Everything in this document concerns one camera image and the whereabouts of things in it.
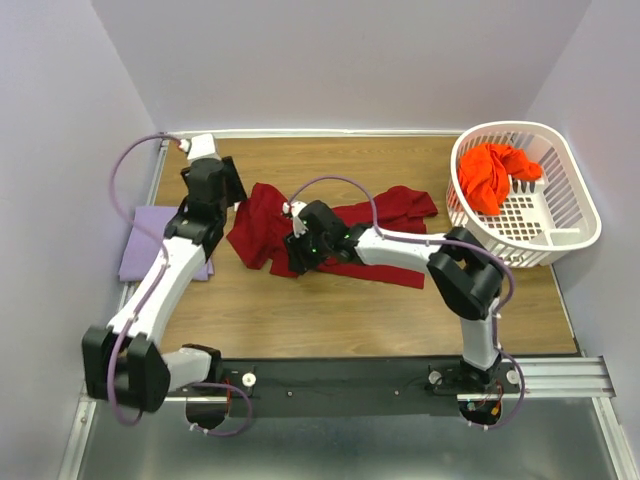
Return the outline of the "dark red t shirt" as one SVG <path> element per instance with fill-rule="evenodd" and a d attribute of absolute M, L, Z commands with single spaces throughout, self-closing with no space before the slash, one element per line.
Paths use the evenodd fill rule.
<path fill-rule="evenodd" d="M 378 222 L 382 228 L 407 233 L 427 232 L 424 219 L 438 209 L 431 196 L 406 186 L 393 186 L 374 197 Z M 291 220 L 283 216 L 285 196 L 270 184 L 254 185 L 249 199 L 240 204 L 227 240 L 243 264 L 259 270 L 271 261 L 270 273 L 295 278 L 288 268 L 285 236 L 292 231 Z M 376 281 L 414 289 L 424 287 L 425 275 L 391 266 L 358 266 L 328 261 L 319 267 L 323 273 Z"/>

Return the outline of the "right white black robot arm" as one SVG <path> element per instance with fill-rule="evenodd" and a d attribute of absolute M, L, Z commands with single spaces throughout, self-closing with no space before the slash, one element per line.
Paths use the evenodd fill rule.
<path fill-rule="evenodd" d="M 411 234 L 362 223 L 348 226 L 319 200 L 284 203 L 282 211 L 292 221 L 292 232 L 284 239 L 288 267 L 298 275 L 329 260 L 429 275 L 460 319 L 459 381 L 474 392 L 495 382 L 501 360 L 496 321 L 505 272 L 469 231 L 455 227 L 446 234 Z"/>

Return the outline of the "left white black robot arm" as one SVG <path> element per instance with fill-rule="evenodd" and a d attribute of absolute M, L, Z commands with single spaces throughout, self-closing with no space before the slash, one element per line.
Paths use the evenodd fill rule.
<path fill-rule="evenodd" d="M 228 209 L 247 195 L 231 157 L 197 159 L 181 176 L 187 195 L 148 273 L 106 326 L 91 327 L 82 338 L 93 399 L 153 413 L 181 387 L 209 395 L 221 385 L 219 351 L 190 344 L 163 354 L 158 345 L 186 287 L 222 240 Z"/>

